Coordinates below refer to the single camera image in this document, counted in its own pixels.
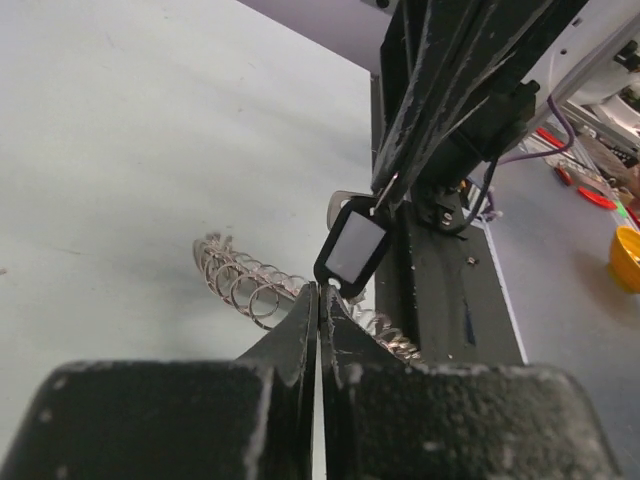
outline red object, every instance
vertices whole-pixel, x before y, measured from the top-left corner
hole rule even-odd
[[[580,195],[582,195],[584,198],[589,200],[594,205],[597,205],[601,208],[605,208],[607,210],[616,209],[616,204],[613,203],[611,200],[609,200],[606,197],[603,197],[602,195],[598,195],[597,193],[592,192],[591,190],[588,190],[584,187],[578,187],[578,193],[580,193]]]
[[[547,142],[549,142],[554,147],[557,147],[557,148],[564,147],[564,143],[562,143],[560,140],[558,140],[556,137],[554,137],[551,133],[546,131],[544,128],[542,127],[537,128],[536,133],[540,135],[542,138],[544,138]]]
[[[571,178],[571,175],[569,175],[564,168],[554,167],[553,171],[555,172],[556,176],[560,179],[560,181],[564,183],[567,187],[570,187],[571,185],[573,185],[573,179]]]
[[[640,220],[638,220],[638,217],[636,216],[636,214],[629,207],[625,207],[625,208],[627,210],[627,213],[631,217],[631,220],[633,220],[633,223],[636,224],[636,227],[640,228]]]

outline keychain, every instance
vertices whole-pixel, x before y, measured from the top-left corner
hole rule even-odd
[[[336,192],[329,205],[329,235],[313,266],[320,285],[333,279],[340,283],[340,295],[357,297],[375,273],[391,245],[393,219],[384,204],[396,173],[380,196]],[[337,216],[336,205],[340,206]]]

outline coiled metal spring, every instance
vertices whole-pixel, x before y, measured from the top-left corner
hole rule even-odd
[[[264,330],[272,327],[262,320],[274,315],[282,299],[295,300],[302,285],[307,281],[298,275],[288,275],[273,265],[259,262],[251,255],[237,252],[232,247],[232,237],[222,239],[219,233],[212,233],[205,238],[193,242],[193,258],[196,266],[203,274],[209,290],[220,297],[226,304],[238,312],[251,318]],[[252,286],[246,304],[239,301],[239,293],[247,285]],[[274,306],[267,312],[257,313],[256,302],[261,293],[275,295]]]
[[[397,358],[409,363],[422,360],[418,347],[404,336],[402,330],[393,326],[388,315],[373,309],[363,309],[359,303],[348,305],[348,310],[358,325]]]
[[[265,325],[263,320],[278,311],[283,299],[293,302],[302,286],[307,283],[299,275],[286,274],[273,265],[259,262],[247,253],[235,251],[232,237],[223,239],[219,233],[209,234],[193,242],[193,258],[209,290],[267,331],[273,327]],[[248,295],[245,304],[239,300],[241,291]],[[273,294],[274,305],[269,311],[258,313],[256,302],[261,293]],[[400,329],[392,326],[391,319],[375,310],[363,309],[362,300],[364,295],[346,303],[354,322],[401,360],[420,361],[420,351]]]

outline yellow bowl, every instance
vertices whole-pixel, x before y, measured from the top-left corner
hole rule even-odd
[[[640,293],[640,233],[618,227],[609,249],[609,271],[625,291]]]

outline black key fob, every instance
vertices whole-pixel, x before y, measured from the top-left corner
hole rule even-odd
[[[391,245],[393,220],[377,198],[354,197],[340,210],[313,266],[320,285],[340,282],[340,295],[357,297]]]

